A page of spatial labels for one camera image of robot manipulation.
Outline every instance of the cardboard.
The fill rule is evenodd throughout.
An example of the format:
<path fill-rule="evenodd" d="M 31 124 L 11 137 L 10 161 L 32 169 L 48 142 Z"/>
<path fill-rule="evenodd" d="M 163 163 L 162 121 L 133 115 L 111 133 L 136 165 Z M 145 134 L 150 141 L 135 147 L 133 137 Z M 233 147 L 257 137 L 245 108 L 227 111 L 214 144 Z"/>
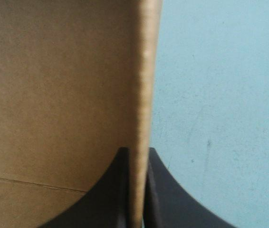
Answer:
<path fill-rule="evenodd" d="M 130 221 L 142 225 L 149 152 L 154 65 L 162 1 L 133 1 L 134 140 L 130 153 Z"/>
<path fill-rule="evenodd" d="M 0 0 L 0 227 L 65 210 L 131 148 L 141 226 L 157 0 Z"/>

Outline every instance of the corrugated cardboard edge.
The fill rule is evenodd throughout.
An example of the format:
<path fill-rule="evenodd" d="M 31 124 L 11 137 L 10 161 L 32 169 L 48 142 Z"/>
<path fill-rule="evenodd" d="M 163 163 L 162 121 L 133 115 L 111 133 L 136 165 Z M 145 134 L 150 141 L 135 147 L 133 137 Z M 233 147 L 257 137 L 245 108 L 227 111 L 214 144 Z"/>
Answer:
<path fill-rule="evenodd" d="M 133 1 L 133 77 L 136 138 L 130 155 L 130 224 L 142 225 L 144 189 L 151 125 L 154 65 L 161 13 L 161 0 Z"/>

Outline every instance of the black plastic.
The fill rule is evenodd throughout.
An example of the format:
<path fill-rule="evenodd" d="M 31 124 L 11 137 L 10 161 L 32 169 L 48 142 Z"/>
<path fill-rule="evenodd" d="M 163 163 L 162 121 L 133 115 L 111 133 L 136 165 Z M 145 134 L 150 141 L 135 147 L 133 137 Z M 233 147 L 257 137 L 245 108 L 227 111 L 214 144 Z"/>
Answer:
<path fill-rule="evenodd" d="M 144 203 L 145 228 L 234 228 L 192 198 L 150 149 Z"/>
<path fill-rule="evenodd" d="M 120 148 L 111 165 L 76 204 L 40 228 L 126 228 L 128 150 Z"/>

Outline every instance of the black plastic base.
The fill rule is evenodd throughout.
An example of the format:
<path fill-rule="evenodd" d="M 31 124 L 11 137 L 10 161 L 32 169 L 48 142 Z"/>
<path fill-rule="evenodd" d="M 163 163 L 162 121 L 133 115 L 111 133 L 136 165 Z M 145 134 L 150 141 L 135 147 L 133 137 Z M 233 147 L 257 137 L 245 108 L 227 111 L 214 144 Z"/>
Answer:
<path fill-rule="evenodd" d="M 192 198 L 150 149 L 144 204 L 145 228 L 233 228 Z"/>
<path fill-rule="evenodd" d="M 126 228 L 127 193 L 128 150 L 120 148 L 96 185 L 41 228 Z"/>
<path fill-rule="evenodd" d="M 120 148 L 97 184 L 41 228 L 127 228 L 128 149 Z M 233 228 L 193 199 L 150 149 L 145 228 Z"/>

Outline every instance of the blue painted wall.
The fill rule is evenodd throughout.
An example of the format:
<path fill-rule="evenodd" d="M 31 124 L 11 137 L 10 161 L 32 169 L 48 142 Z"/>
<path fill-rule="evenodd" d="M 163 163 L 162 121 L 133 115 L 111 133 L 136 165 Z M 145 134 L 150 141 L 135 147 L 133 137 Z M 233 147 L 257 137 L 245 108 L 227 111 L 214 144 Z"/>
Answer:
<path fill-rule="evenodd" d="M 269 228 L 269 0 L 164 0 L 152 130 L 198 201 Z"/>

